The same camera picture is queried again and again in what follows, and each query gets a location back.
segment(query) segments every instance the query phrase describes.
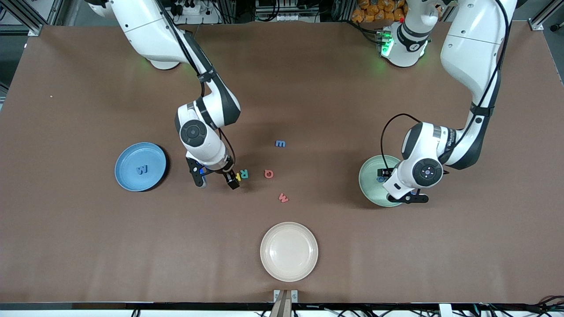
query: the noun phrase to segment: metal frame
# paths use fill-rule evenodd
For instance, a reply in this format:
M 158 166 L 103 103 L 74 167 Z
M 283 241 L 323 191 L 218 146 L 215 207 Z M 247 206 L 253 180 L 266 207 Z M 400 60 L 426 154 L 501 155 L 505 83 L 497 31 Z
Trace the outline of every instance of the metal frame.
M 276 302 L 272 307 L 270 315 L 272 317 L 291 317 L 292 316 L 292 295 L 289 290 L 281 291 L 276 297 Z
M 0 0 L 0 3 L 22 25 L 25 25 L 29 30 L 28 36 L 39 36 L 41 28 L 47 24 L 47 20 L 37 13 L 25 0 Z
M 0 25 L 0 35 L 38 36 L 43 25 L 56 25 L 61 8 L 67 0 L 54 0 L 49 16 L 44 19 L 25 0 L 0 0 L 2 7 L 14 16 L 21 25 Z
M 3 82 L 0 81 L 0 91 L 3 92 L 4 94 L 8 94 L 8 88 L 10 88 L 9 86 L 5 85 Z M 4 101 L 6 100 L 5 96 L 0 96 L 0 111 L 2 110 L 2 107 L 4 106 Z
M 454 13 L 456 7 L 455 6 L 447 6 L 443 11 L 443 16 L 441 17 L 440 21 L 442 22 L 451 22 L 454 19 L 454 16 L 451 18 L 451 15 Z
M 233 24 L 235 21 L 233 18 L 235 17 L 235 1 L 232 0 L 219 0 L 218 1 L 219 11 L 220 11 L 220 18 L 224 24 Z
M 564 5 L 564 0 L 552 0 L 547 6 L 539 11 L 534 17 L 528 19 L 531 31 L 544 30 L 543 23 L 552 16 L 560 7 Z

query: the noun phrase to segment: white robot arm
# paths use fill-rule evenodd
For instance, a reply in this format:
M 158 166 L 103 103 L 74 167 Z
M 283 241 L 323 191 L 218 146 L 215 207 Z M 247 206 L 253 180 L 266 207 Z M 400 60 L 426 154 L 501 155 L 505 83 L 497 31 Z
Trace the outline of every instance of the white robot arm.
M 502 42 L 507 41 L 506 26 L 513 17 L 516 2 L 500 0 L 504 14 L 494 0 L 459 1 L 459 11 L 444 42 L 440 60 L 445 70 L 472 93 L 466 126 L 464 129 L 455 130 L 420 122 L 412 127 L 402 145 L 404 160 L 395 168 L 384 171 L 384 174 L 389 176 L 384 183 L 384 188 L 389 193 L 388 200 L 427 202 L 426 195 L 419 194 L 418 191 L 432 187 L 442 179 L 443 164 L 460 170 L 472 166 L 478 160 L 500 84 L 497 52 Z M 409 18 L 417 15 L 418 12 L 413 8 L 418 8 L 422 3 L 425 3 L 425 0 L 408 1 L 409 12 L 405 23 L 396 28 L 397 33 L 392 33 L 392 38 L 401 37 L 404 29 L 428 35 L 428 24 L 431 23 L 426 24 L 424 21 L 435 20 L 432 18 L 435 13 L 428 12 L 431 7 L 435 10 L 434 4 L 423 5 L 424 13 L 420 14 L 418 19 Z M 412 20 L 419 21 L 416 25 L 421 29 L 408 24 Z M 409 47 L 406 48 L 402 44 L 403 40 L 397 42 L 394 45 L 397 50 L 390 55 L 400 56 L 404 53 L 408 57 L 415 56 L 417 61 L 417 51 L 410 52 Z
M 205 175 L 213 171 L 223 174 L 231 188 L 237 188 L 239 183 L 232 171 L 234 158 L 214 130 L 235 123 L 241 107 L 191 34 L 174 25 L 158 0 L 86 2 L 97 14 L 115 17 L 137 53 L 156 68 L 170 69 L 179 63 L 192 65 L 202 84 L 202 94 L 179 107 L 174 120 L 187 150 L 190 173 L 200 188 L 206 186 Z M 208 95 L 204 95 L 204 84 L 211 91 Z

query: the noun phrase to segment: wire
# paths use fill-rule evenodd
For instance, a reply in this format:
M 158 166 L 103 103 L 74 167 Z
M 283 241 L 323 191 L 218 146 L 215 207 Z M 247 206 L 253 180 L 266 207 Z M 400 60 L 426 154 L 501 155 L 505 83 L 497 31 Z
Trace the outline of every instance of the wire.
M 382 43 L 384 43 L 384 41 L 376 41 L 376 40 L 373 40 L 373 39 L 369 38 L 369 37 L 366 35 L 366 33 L 369 33 L 369 34 L 377 34 L 378 32 L 375 31 L 375 30 L 365 29 L 365 28 L 361 27 L 360 25 L 358 25 L 358 24 L 356 24 L 356 23 L 354 23 L 354 22 L 352 22 L 352 21 L 349 21 L 349 20 L 339 20 L 339 21 L 337 21 L 337 22 L 344 22 L 344 23 L 346 23 L 346 24 L 352 25 L 355 29 L 359 30 L 359 31 L 362 33 L 362 35 L 364 36 L 364 38 L 366 38 L 366 39 L 367 39 L 369 42 L 371 42 L 371 43 L 374 43 L 374 44 L 382 44 Z
M 237 157 L 235 156 L 235 150 L 233 150 L 233 147 L 231 146 L 231 142 L 229 142 L 229 139 L 227 139 L 225 133 L 223 133 L 223 130 L 221 128 L 219 128 L 218 130 L 219 130 L 219 139 L 221 140 L 221 136 L 223 135 L 223 138 L 227 142 L 227 145 L 229 145 L 229 149 L 231 150 L 231 154 L 233 155 L 233 165 L 234 165 L 235 162 L 237 161 Z
M 352 310 L 352 309 L 346 309 L 346 310 L 341 311 L 341 313 L 338 314 L 337 317 L 343 317 L 343 314 L 344 314 L 345 312 L 347 312 L 347 311 L 352 311 L 352 313 L 355 314 L 356 317 L 360 317 L 360 315 L 359 315 L 356 311 L 354 311 L 354 310 Z
M 315 23 L 315 20 L 317 20 L 318 15 L 323 14 L 323 13 L 327 13 L 327 12 L 329 12 L 329 10 L 331 10 L 331 9 L 327 9 L 325 11 L 319 11 L 318 10 L 318 13 L 315 15 L 315 18 L 314 18 L 314 23 Z
M 501 311 L 501 313 L 504 314 L 504 315 L 506 315 L 507 317 L 513 317 L 513 315 L 511 315 L 510 313 L 506 312 L 505 310 L 500 309 L 500 308 L 498 308 L 498 307 L 495 307 L 494 305 L 491 305 L 491 306 L 493 307 L 493 309 L 497 309 L 497 310 Z
M 206 9 L 211 9 L 213 6 L 210 6 L 210 0 L 208 0 L 208 5 L 204 4 L 204 1 L 201 1 L 202 5 L 206 8 Z
M 400 113 L 398 115 L 393 116 L 391 119 L 388 120 L 388 122 L 386 123 L 386 125 L 384 126 L 384 128 L 382 129 L 382 135 L 380 135 L 380 152 L 382 153 L 382 159 L 384 160 L 384 165 L 386 165 L 386 169 L 389 169 L 387 162 L 386 162 L 386 157 L 384 156 L 384 132 L 386 132 L 386 128 L 387 126 L 397 117 L 401 117 L 401 116 L 406 116 L 406 117 L 410 117 L 411 119 L 413 119 L 414 121 L 417 121 L 417 123 L 421 123 L 421 120 L 417 119 L 416 117 L 413 117 L 410 114 L 407 113 Z
M 278 13 L 280 13 L 280 0 L 276 0 L 276 4 L 274 4 L 274 6 L 272 7 L 272 13 L 266 20 L 263 20 L 258 16 L 255 16 L 254 18 L 261 22 L 270 22 L 278 16 Z
M 200 75 L 200 72 L 198 71 L 198 68 L 196 68 L 196 64 L 194 63 L 194 60 L 192 59 L 192 57 L 191 57 L 190 54 L 188 53 L 188 49 L 186 48 L 186 46 L 184 45 L 184 42 L 182 42 L 180 36 L 178 35 L 178 33 L 177 33 L 176 30 L 175 30 L 176 26 L 175 26 L 175 24 L 174 24 L 174 21 L 170 18 L 170 15 L 168 15 L 168 14 L 166 13 L 165 7 L 164 7 L 164 5 L 162 4 L 162 2 L 160 2 L 160 1 L 155 1 L 155 2 L 157 3 L 159 9 L 161 10 L 162 15 L 164 15 L 165 20 L 166 20 L 166 21 L 168 22 L 168 24 L 169 24 L 169 25 L 167 26 L 167 28 L 172 28 L 171 31 L 172 31 L 174 37 L 176 38 L 176 40 L 177 40 L 177 42 L 178 42 L 178 45 L 180 46 L 180 50 L 182 50 L 182 53 L 184 53 L 184 56 L 185 56 L 186 59 L 188 60 L 188 63 L 190 64 L 190 66 L 192 66 L 192 68 L 193 68 L 194 71 L 196 72 L 196 75 L 199 76 L 199 75 Z M 201 91 L 201 94 L 200 94 L 200 95 L 203 97 L 204 94 L 205 94 L 205 92 L 206 92 L 205 87 L 204 87 L 204 83 L 203 83 L 203 82 L 200 82 L 200 86 L 201 86 L 201 88 L 202 88 L 202 91 Z
M 214 1 L 212 1 L 211 3 L 213 4 L 213 6 L 214 6 L 215 10 L 217 11 L 217 13 L 219 13 L 219 14 L 221 15 L 221 18 L 223 19 L 222 24 L 225 24 L 225 21 L 227 20 L 227 19 L 225 18 L 226 16 L 232 18 L 233 20 L 236 19 L 234 16 L 230 16 L 229 14 L 228 14 L 228 15 L 225 15 L 223 12 L 221 12 L 221 10 L 217 7 L 217 5 L 215 4 Z
M 557 300 L 557 299 L 560 299 L 560 298 L 564 298 L 564 296 L 551 296 L 551 297 L 549 297 L 549 298 L 547 298 L 547 299 L 545 299 L 545 300 L 539 302 L 537 305 L 539 305 L 539 306 L 540 306 L 540 305 L 545 305 L 545 306 L 546 306 L 546 304 L 547 304 L 548 302 L 552 302 L 552 301 Z

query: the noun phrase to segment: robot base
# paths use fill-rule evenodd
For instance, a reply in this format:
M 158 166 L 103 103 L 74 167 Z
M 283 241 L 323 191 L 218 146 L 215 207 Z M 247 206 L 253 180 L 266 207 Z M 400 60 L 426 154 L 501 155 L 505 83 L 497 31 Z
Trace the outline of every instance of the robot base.
M 398 27 L 400 25 L 400 22 L 394 22 L 392 25 L 384 28 L 385 33 L 389 32 L 389 34 L 391 34 L 391 38 L 388 40 L 387 44 L 382 45 L 380 54 L 382 55 L 382 57 L 386 58 L 396 66 L 413 66 L 425 53 L 425 46 L 427 45 L 427 41 L 425 41 L 425 44 L 423 44 L 419 48 L 416 48 L 416 51 L 408 51 L 407 48 L 403 46 L 403 44 L 400 43 L 397 39 Z
M 178 66 L 178 64 L 180 64 L 177 61 L 155 61 L 150 59 L 148 59 L 148 61 L 150 61 L 151 64 L 153 64 L 153 66 L 155 66 L 158 69 L 162 69 L 163 71 L 166 71 L 168 69 L 173 69 L 176 66 Z

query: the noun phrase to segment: brown table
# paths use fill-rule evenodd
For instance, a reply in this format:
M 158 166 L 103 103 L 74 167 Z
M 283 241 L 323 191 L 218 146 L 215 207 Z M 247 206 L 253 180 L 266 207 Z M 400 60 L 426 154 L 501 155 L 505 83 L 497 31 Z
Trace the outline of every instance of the brown table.
M 188 66 L 152 68 L 118 27 L 46 27 L 0 115 L 0 301 L 259 302 L 287 288 L 303 302 L 533 303 L 564 293 L 564 89 L 526 23 L 513 25 L 476 166 L 425 191 L 424 205 L 379 208 L 359 189 L 391 116 L 464 124 L 470 93 L 439 61 L 448 27 L 408 69 L 346 24 L 201 27 L 243 109 L 225 128 L 250 174 L 236 191 L 220 175 L 205 190 L 192 183 L 173 120 L 199 94 Z M 388 154 L 399 156 L 412 124 L 390 126 Z M 170 174 L 127 192 L 113 167 L 142 141 L 169 152 Z M 283 221 L 320 246 L 296 283 L 259 259 L 262 236 Z

